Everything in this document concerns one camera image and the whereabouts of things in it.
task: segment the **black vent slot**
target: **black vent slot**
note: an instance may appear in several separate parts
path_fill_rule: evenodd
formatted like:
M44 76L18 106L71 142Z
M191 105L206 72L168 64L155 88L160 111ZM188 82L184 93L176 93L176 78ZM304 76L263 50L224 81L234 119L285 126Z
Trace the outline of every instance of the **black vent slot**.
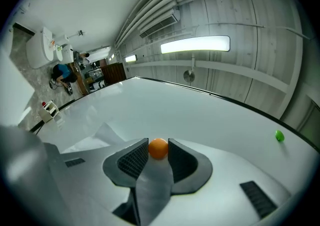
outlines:
M168 143L168 161L172 168L174 183L192 175L198 167L198 160L193 155L170 141Z
M76 159L73 159L73 160L65 161L64 163L66 164L66 166L68 168L70 168L70 167L79 165L79 164L84 163L84 162L86 162L86 161L84 161L82 158L76 158Z
M266 217L277 209L277 206L254 181L241 183L240 187L243 189L260 218Z
M157 23L156 25L153 25L152 27L148 28L146 31L144 31L143 33L140 34L141 38L145 38L146 36L159 31L161 29L163 29L166 26L169 26L171 24L176 23L177 20L175 19L175 17L173 15L171 15L170 17L160 21L159 23Z
M120 157L117 161L117 166L127 175L138 179L148 161L148 157L148 142L146 141L139 147Z

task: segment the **orange ball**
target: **orange ball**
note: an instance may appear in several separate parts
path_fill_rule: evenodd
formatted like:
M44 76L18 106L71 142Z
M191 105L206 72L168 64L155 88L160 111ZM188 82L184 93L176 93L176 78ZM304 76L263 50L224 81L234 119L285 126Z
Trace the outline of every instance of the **orange ball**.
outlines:
M153 139L148 147L151 157L156 160L163 159L168 153L168 143L161 138Z

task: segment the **fluorescent light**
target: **fluorescent light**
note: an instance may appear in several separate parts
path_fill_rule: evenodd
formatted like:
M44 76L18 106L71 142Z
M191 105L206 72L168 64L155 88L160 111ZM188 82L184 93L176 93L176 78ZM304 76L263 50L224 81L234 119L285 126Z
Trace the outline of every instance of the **fluorescent light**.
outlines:
M130 55L128 57L125 58L125 62L128 63L128 62L135 62L137 60L137 55Z
M172 41L161 45L161 53L173 53L194 50L230 50L230 37L228 36L199 36Z

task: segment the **person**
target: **person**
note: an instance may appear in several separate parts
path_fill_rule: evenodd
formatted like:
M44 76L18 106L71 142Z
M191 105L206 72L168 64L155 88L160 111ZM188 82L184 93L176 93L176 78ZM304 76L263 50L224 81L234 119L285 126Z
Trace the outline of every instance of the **person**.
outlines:
M65 88L68 88L67 83L74 83L77 81L77 75L66 65L57 64L52 69L51 74L52 82L62 84Z
M86 53L79 53L79 52L75 51L75 52L73 53L74 60L75 60L75 62L78 63L79 65L80 65L81 63L83 63L83 62L84 62L84 59L88 58L89 56L90 56L90 54L89 54L88 52L86 52Z

